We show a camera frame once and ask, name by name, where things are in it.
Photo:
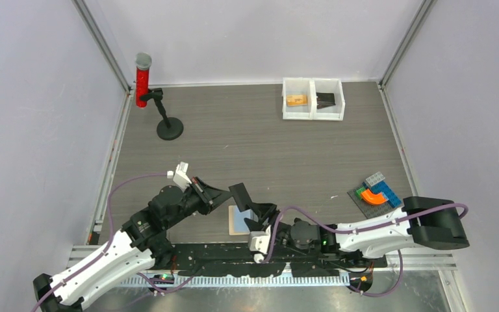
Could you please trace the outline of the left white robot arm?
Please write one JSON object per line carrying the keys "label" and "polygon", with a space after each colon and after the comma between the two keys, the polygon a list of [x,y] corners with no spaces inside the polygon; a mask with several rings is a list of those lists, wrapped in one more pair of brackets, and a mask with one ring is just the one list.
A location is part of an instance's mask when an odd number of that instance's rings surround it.
{"label": "left white robot arm", "polygon": [[60,274],[37,276],[33,311],[82,311],[120,278],[153,267],[168,268],[175,250],[166,232],[194,213],[211,213],[231,197],[228,190],[198,177],[186,188],[163,187],[98,250]]}

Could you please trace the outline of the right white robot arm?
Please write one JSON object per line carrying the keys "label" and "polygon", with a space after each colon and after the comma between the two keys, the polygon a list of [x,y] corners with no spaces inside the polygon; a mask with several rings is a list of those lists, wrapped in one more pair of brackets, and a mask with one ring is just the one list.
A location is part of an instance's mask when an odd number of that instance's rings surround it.
{"label": "right white robot arm", "polygon": [[316,242],[321,246],[333,246],[335,250],[345,252],[347,262],[354,267],[404,248],[423,246],[433,250],[458,250],[470,245],[462,223],[469,208],[450,200],[411,196],[404,199],[403,207],[387,214],[333,225],[326,225],[293,206],[292,210],[307,218],[302,238],[296,238],[292,233],[286,237],[280,235],[281,219],[289,210],[289,207],[274,208],[272,223],[262,231],[249,234],[248,248],[256,263],[269,262],[275,246],[285,240],[300,249],[308,249]]}

